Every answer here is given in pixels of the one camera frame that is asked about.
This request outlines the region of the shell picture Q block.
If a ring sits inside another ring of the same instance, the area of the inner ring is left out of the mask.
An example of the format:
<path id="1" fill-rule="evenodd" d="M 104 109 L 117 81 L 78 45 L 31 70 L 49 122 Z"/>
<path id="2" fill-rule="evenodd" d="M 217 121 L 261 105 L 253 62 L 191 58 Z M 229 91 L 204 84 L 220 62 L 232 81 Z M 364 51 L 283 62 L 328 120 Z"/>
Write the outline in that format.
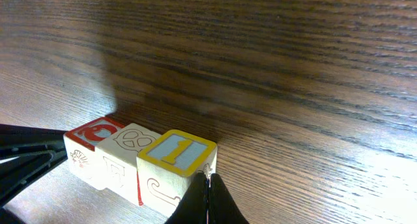
<path id="1" fill-rule="evenodd" d="M 66 132 L 63 136 L 69 170 L 97 190 L 106 186 L 100 180 L 103 170 L 98 159 L 98 144 L 124 126 L 107 117 L 100 117 Z"/>

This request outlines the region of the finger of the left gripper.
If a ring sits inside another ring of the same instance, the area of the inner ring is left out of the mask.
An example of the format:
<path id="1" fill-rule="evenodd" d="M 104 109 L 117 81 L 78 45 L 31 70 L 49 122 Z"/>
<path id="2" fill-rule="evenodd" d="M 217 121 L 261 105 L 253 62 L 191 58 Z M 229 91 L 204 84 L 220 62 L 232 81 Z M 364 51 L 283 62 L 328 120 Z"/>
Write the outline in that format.
<path id="1" fill-rule="evenodd" d="M 41 150 L 15 154 L 1 163 L 1 207 L 67 159 L 64 150 Z"/>
<path id="2" fill-rule="evenodd" d="M 63 149 L 65 131 L 1 124 L 1 152 Z"/>

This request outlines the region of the car picture yellow block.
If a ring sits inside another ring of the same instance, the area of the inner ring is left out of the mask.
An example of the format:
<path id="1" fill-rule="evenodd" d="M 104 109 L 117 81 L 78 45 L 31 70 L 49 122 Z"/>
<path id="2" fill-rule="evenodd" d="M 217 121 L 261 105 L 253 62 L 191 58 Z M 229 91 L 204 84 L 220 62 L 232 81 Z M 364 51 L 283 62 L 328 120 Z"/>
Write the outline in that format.
<path id="1" fill-rule="evenodd" d="M 214 141 L 181 130 L 164 133 L 136 158 L 143 204 L 169 217 L 197 173 L 216 171 L 217 152 Z"/>

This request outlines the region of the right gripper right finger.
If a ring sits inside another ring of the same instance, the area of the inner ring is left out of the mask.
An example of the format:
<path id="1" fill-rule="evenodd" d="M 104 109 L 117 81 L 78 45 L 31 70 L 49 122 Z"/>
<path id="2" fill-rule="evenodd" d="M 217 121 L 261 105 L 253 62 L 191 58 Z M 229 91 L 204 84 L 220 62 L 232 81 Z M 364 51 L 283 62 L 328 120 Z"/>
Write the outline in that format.
<path id="1" fill-rule="evenodd" d="M 208 190 L 209 224 L 249 224 L 217 173 L 211 174 Z"/>

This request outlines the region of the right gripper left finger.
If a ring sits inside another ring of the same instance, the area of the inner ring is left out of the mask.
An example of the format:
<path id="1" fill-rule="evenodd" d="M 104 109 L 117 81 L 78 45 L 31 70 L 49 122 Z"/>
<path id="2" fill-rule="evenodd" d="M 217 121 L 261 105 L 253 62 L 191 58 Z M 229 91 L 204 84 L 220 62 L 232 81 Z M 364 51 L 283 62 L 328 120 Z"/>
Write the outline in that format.
<path id="1" fill-rule="evenodd" d="M 197 173 L 186 190 L 176 210 L 165 224 L 206 224 L 208 180 L 204 173 Z"/>

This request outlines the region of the letter E L block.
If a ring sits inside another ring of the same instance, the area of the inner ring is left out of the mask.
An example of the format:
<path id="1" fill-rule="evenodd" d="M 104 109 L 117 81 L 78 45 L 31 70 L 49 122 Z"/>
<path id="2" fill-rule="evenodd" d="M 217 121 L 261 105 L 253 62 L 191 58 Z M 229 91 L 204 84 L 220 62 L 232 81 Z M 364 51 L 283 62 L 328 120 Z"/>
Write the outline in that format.
<path id="1" fill-rule="evenodd" d="M 160 137 L 159 133 L 131 123 L 97 146 L 98 161 L 104 168 L 100 182 L 108 189 L 141 206 L 136 157 Z"/>

